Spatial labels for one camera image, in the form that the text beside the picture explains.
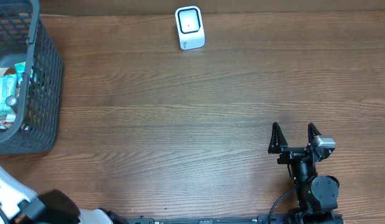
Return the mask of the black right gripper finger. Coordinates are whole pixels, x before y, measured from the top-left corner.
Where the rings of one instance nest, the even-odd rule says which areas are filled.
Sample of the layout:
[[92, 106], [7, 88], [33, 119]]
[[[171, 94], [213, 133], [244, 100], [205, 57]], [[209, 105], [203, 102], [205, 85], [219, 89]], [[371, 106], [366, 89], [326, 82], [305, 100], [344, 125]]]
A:
[[268, 147], [269, 154], [280, 154], [288, 147], [288, 143], [282, 133], [281, 127], [277, 122], [272, 124], [271, 140]]
[[313, 123], [308, 124], [308, 143], [312, 144], [316, 136], [320, 136], [320, 131], [315, 127]]

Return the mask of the small teal packet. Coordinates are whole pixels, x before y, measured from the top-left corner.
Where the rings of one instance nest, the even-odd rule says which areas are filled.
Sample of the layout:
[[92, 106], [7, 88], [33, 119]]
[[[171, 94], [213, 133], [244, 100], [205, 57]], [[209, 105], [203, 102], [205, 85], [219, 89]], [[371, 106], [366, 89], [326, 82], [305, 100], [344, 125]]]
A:
[[[21, 83], [23, 82], [23, 73], [26, 70], [26, 62], [16, 63], [15, 64], [16, 75], [17, 75], [17, 87], [21, 87]], [[33, 69], [30, 70], [30, 79], [33, 79], [36, 82], [36, 77], [34, 77]]]

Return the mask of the yellow oil bottle silver cap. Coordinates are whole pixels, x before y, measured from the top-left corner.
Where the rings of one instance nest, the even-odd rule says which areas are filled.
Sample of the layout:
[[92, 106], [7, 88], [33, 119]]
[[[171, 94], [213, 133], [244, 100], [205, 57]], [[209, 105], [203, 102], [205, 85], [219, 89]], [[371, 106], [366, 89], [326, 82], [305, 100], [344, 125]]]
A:
[[18, 98], [16, 96], [8, 96], [5, 100], [5, 103], [7, 106], [11, 107], [11, 108], [15, 108], [17, 106], [17, 103], [18, 103]]

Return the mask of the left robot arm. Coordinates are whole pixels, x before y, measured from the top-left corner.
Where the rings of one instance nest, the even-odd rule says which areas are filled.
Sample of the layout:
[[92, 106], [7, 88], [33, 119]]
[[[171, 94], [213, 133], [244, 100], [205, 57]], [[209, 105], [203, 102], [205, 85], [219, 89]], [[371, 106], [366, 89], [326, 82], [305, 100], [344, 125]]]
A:
[[63, 192], [54, 189], [37, 194], [0, 166], [0, 224], [112, 224], [124, 223], [117, 214], [103, 209], [80, 209]]

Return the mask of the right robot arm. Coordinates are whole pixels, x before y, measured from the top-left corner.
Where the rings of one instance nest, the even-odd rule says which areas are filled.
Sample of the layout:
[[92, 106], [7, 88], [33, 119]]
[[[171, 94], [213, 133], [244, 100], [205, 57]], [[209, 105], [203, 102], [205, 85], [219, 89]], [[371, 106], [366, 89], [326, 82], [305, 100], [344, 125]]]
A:
[[[327, 159], [336, 148], [332, 138], [323, 136], [313, 123], [308, 124], [308, 143], [305, 147], [289, 147], [277, 122], [272, 124], [268, 153], [277, 154], [278, 164], [285, 164], [294, 188], [280, 196], [272, 205], [267, 223], [343, 223], [338, 208], [340, 183], [331, 175], [318, 175], [315, 164]], [[296, 193], [297, 208], [291, 208], [281, 218], [273, 212], [287, 196]]]

